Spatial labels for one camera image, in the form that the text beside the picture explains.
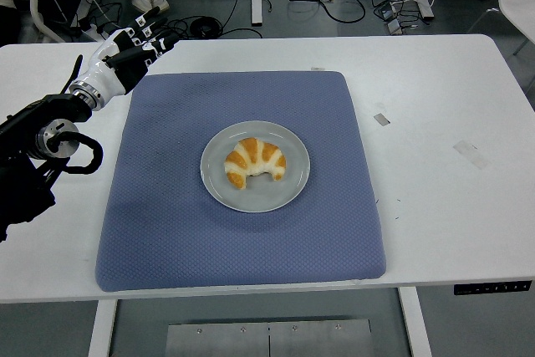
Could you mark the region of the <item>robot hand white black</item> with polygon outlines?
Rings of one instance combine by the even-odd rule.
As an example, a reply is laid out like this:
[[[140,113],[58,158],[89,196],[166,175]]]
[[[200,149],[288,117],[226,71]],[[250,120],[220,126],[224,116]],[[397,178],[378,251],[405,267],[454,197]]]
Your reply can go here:
[[[69,85],[68,92],[84,99],[93,110],[104,108],[115,96],[128,94],[149,67],[179,41],[176,33],[156,32],[166,23],[160,11],[154,7],[111,33],[91,56],[88,69]]]

